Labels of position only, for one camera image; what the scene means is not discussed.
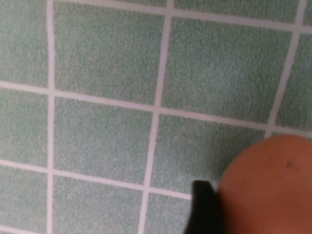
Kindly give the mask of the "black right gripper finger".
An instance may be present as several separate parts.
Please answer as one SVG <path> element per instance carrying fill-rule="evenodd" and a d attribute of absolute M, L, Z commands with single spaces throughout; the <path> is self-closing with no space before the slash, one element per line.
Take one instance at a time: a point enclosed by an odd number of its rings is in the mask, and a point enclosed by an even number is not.
<path fill-rule="evenodd" d="M 192 203 L 185 234 L 220 234 L 221 213 L 216 193 L 208 181 L 192 183 Z"/>

